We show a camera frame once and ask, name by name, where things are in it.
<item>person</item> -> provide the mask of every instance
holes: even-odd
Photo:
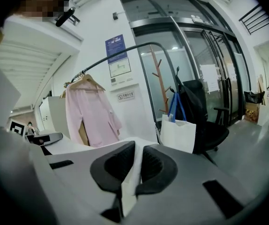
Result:
[[[34,127],[32,122],[28,122],[28,135],[39,135],[38,128]]]

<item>glass wall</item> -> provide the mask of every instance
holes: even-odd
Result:
[[[135,40],[136,44],[142,44],[150,41],[160,43],[169,53],[169,56],[174,66],[174,70],[176,71],[177,67],[180,68],[178,73],[180,80],[189,81],[194,79],[186,50],[182,48],[180,41],[177,39],[177,37],[174,36],[172,31],[149,33],[142,36],[137,36]],[[174,91],[176,91],[172,72],[170,70],[165,54],[163,53],[162,49],[158,46],[153,45],[152,49],[155,53],[157,62],[161,60],[160,71],[164,87],[165,88],[171,87],[174,89]],[[139,53],[142,57],[142,61],[144,63],[144,67],[146,70],[146,75],[148,78],[148,83],[155,110],[155,116],[157,121],[161,121],[164,112],[160,110],[164,110],[164,100],[162,96],[159,79],[157,76],[153,74],[153,73],[157,74],[157,71],[151,54],[150,46],[139,48]],[[173,93],[170,90],[168,90],[166,95],[168,98],[170,98],[168,100],[168,105],[170,106]]]
[[[207,82],[203,83],[208,121],[214,122],[216,119],[217,111],[214,107],[231,107],[231,122],[241,118],[243,115],[241,93],[242,90],[249,90],[250,86],[245,59],[230,27],[209,3],[199,0],[123,0],[122,3],[133,29],[136,44],[151,41],[162,44],[170,55],[174,70],[180,68],[178,76],[182,82],[194,79],[202,81],[207,68],[210,66],[211,69],[212,66],[216,68],[218,90],[209,91]],[[192,17],[199,17],[203,23],[202,21],[196,23]],[[196,32],[200,29],[206,30],[205,34]],[[218,44],[213,37],[209,39],[208,32],[211,32],[212,36],[213,33],[217,34],[215,36]],[[157,61],[162,60],[160,69],[164,87],[171,86],[175,90],[174,79],[163,51],[156,46],[152,48]],[[156,67],[151,48],[142,47],[139,53],[149,83],[154,116],[159,121],[163,114],[160,110],[164,110],[165,104],[158,77],[154,75]],[[223,54],[223,60],[219,58],[220,53]],[[227,77],[231,80],[230,93]],[[171,98],[172,95],[168,90],[167,97]]]
[[[208,19],[189,0],[155,0],[168,16]]]
[[[129,22],[160,16],[149,0],[133,0],[123,6]]]

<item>blue poster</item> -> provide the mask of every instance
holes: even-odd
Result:
[[[110,56],[114,53],[117,53],[119,51],[126,49],[125,43],[124,43],[124,38],[123,38],[122,34],[105,41],[105,44],[106,44],[107,56]],[[125,59],[127,57],[128,57],[127,52],[123,52],[123,53],[121,53],[113,58],[108,59],[108,64]]]

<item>white cabinet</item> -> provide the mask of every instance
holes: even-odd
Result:
[[[65,98],[47,97],[39,109],[46,130],[63,133],[69,138]]]

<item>paper notice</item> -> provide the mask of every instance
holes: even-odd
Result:
[[[215,64],[200,65],[203,81],[208,83],[208,93],[219,91],[218,73]]]
[[[227,70],[228,70],[228,75],[229,75],[230,80],[236,81],[237,75],[236,75],[236,71],[234,70],[234,66],[232,63],[227,63]]]

